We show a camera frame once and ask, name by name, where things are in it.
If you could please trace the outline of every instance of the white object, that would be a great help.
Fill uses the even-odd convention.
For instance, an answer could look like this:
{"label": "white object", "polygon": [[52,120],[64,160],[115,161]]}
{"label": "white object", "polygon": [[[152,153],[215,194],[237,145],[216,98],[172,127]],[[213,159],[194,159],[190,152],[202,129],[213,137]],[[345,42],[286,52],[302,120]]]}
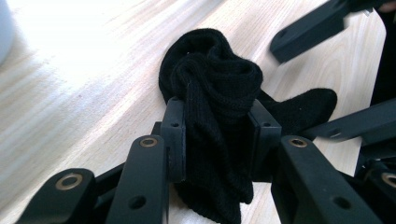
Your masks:
{"label": "white object", "polygon": [[6,0],[0,0],[0,64],[8,55],[14,37],[11,14]]}

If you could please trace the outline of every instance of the light wood surface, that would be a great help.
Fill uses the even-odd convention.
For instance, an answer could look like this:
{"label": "light wood surface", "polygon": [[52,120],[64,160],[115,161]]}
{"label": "light wood surface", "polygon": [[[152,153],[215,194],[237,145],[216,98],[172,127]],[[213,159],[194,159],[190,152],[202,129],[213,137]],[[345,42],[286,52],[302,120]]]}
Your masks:
{"label": "light wood surface", "polygon": [[[234,52],[257,63],[262,88],[285,100],[312,88],[338,93],[332,119],[367,107],[385,29],[362,13],[348,28],[289,63],[267,52],[282,27],[322,0],[8,0],[16,37],[0,66],[0,223],[16,221],[40,186],[73,167],[102,174],[161,120],[158,71],[167,49],[199,27],[219,29]],[[316,141],[353,174],[359,140]],[[278,223],[269,184],[254,184],[243,223]],[[211,223],[171,190],[170,223]]]}

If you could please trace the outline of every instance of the black cloth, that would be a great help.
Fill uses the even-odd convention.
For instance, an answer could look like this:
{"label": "black cloth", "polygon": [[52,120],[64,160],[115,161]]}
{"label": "black cloth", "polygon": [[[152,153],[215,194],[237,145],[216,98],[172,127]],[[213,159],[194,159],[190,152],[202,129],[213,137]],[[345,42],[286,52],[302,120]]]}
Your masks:
{"label": "black cloth", "polygon": [[336,104],[331,90],[312,90],[284,103],[260,88],[260,67],[236,56],[227,39],[213,29],[183,35],[165,54],[159,85],[167,102],[185,102],[186,181],[175,184],[183,202],[220,223],[240,223],[240,203],[250,203],[242,136],[246,116],[257,98],[282,125],[284,133],[326,121]]}

